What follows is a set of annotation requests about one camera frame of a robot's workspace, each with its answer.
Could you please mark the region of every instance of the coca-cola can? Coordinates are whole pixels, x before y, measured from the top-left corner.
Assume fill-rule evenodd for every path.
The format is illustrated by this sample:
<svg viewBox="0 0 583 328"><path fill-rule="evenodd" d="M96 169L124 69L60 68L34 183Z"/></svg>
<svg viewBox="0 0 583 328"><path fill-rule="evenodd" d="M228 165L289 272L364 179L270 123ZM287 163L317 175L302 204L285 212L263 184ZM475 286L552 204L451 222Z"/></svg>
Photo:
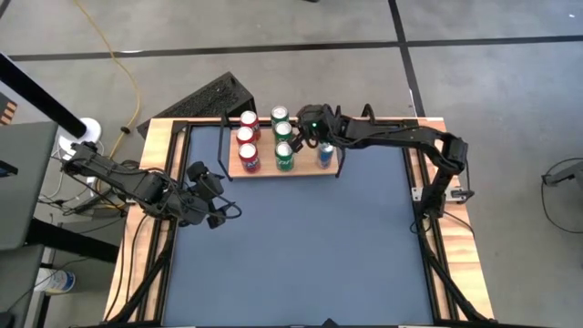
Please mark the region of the coca-cola can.
<svg viewBox="0 0 583 328"><path fill-rule="evenodd" d="M243 168L249 173L255 173L261 168L257 148L253 144L244 144L239 147L239 158Z"/></svg>
<svg viewBox="0 0 583 328"><path fill-rule="evenodd" d="M237 130L237 143L243 145L246 143L252 143L255 145L255 134L253 130L249 127L241 127Z"/></svg>
<svg viewBox="0 0 583 328"><path fill-rule="evenodd" d="M240 125L242 127L248 127L253 130L255 134L255 139L259 140L261 138L261 129L259 127L259 118L257 114L250 110L246 110L240 115Z"/></svg>

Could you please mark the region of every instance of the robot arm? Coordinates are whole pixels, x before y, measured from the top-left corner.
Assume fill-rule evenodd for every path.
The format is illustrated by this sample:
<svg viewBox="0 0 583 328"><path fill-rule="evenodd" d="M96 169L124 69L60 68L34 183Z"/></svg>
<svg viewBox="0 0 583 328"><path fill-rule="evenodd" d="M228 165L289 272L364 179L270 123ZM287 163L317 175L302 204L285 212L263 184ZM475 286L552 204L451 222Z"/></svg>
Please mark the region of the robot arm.
<svg viewBox="0 0 583 328"><path fill-rule="evenodd" d="M369 146L391 146L420 149L438 168L430 186L421 197L421 211L426 215L443 216L445 191L453 176L465 169L467 143L451 133L434 128L396 128L374 122L370 105L364 108L371 119L347 117L337 109L332 113L329 105L308 105L298 113L299 133L291 141L294 152L302 149L302 142L310 148L326 142L340 149L364 149ZM443 142L440 151L435 142Z"/></svg>
<svg viewBox="0 0 583 328"><path fill-rule="evenodd" d="M73 146L75 155L63 163L63 171L71 176L97 177L120 190L127 198L134 200L150 217L159 220L179 221L180 226L200 224L205 218L214 229L240 216L240 209L234 203L216 209L213 199L220 198L223 177L210 173L202 162L189 167L189 179L194 187L183 189L161 169L129 169L111 159L97 154L93 143ZM236 216L228 216L227 209L234 207Z"/></svg>

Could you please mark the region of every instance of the soda can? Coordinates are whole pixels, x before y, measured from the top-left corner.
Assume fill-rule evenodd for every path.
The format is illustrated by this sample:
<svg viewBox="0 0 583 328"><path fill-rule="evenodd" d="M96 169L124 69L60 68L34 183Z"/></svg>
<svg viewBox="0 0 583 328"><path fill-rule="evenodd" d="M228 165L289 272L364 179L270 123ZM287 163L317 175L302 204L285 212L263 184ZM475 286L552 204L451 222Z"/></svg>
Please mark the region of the soda can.
<svg viewBox="0 0 583 328"><path fill-rule="evenodd" d="M237 130L237 143L243 145L246 143L256 144L255 134L253 130L249 127L241 127Z"/></svg>
<svg viewBox="0 0 583 328"><path fill-rule="evenodd" d="M271 110L271 128L275 129L275 126L280 122L289 122L290 113L288 109L284 106L276 106Z"/></svg>
<svg viewBox="0 0 583 328"><path fill-rule="evenodd" d="M292 125L290 122L280 122L275 125L275 143L288 141L292 138Z"/></svg>
<svg viewBox="0 0 583 328"><path fill-rule="evenodd" d="M283 141L275 147L275 164L280 171L290 171L293 169L293 151L290 144Z"/></svg>
<svg viewBox="0 0 583 328"><path fill-rule="evenodd" d="M239 158L243 168L249 173L255 173L261 168L257 148L253 144L244 144L239 147Z"/></svg>
<svg viewBox="0 0 583 328"><path fill-rule="evenodd" d="M316 163L322 169L328 169L332 163L332 155L334 154L334 146L323 142L318 146L318 155L316 156Z"/></svg>
<svg viewBox="0 0 583 328"><path fill-rule="evenodd" d="M255 139L259 140L261 138L261 129L259 127L259 118L257 114L250 110L246 110L240 115L240 125L242 127L248 127L253 130L255 134Z"/></svg>

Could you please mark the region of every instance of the concrete floor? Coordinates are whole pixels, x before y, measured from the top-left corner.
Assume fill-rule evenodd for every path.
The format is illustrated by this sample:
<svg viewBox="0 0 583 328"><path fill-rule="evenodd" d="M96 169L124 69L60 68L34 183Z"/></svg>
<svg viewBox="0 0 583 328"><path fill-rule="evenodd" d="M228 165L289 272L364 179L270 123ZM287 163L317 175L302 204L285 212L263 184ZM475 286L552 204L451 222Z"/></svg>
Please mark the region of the concrete floor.
<svg viewBox="0 0 583 328"><path fill-rule="evenodd" d="M116 50L395 41L384 0L86 0ZM583 4L568 0L398 0L408 40L582 34ZM97 34L71 1L13 1L0 19L8 55L103 52ZM583 44L410 48L427 116L470 144L468 208L496 318L504 323L578 327L583 322L583 239L554 228L540 205L540 175L583 153ZM230 70L266 114L307 103L340 104L348 114L371 103L377 116L412 116L398 48L319 50L124 59L139 82L139 121ZM134 95L110 60L18 63L80 117L96 118L110 148L130 118ZM16 122L42 119L32 108ZM139 159L143 140L128 138L117 159ZM46 190L55 187L49 168ZM78 188L68 181L64 195ZM581 193L567 183L547 193L551 215L583 230ZM38 209L47 217L50 209ZM95 317L103 297L76 295ZM74 322L51 302L47 328Z"/></svg>

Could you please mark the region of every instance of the sprite can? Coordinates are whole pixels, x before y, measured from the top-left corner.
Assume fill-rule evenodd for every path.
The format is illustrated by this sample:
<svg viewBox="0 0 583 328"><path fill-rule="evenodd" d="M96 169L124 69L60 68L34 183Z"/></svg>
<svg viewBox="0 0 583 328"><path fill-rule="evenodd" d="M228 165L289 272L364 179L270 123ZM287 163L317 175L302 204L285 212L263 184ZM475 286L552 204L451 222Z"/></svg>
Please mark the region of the sprite can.
<svg viewBox="0 0 583 328"><path fill-rule="evenodd" d="M275 126L280 122L289 122L290 113L288 109L284 106L276 106L271 110L271 128L275 129Z"/></svg>
<svg viewBox="0 0 583 328"><path fill-rule="evenodd" d="M334 153L334 146L323 142L318 145L318 155L316 162L321 169L328 169L332 164L332 155Z"/></svg>
<svg viewBox="0 0 583 328"><path fill-rule="evenodd" d="M290 144L283 141L275 147L275 164L280 171L290 171L293 169L293 151Z"/></svg>
<svg viewBox="0 0 583 328"><path fill-rule="evenodd" d="M290 122L280 122L275 125L275 143L288 141L292 138L292 125Z"/></svg>

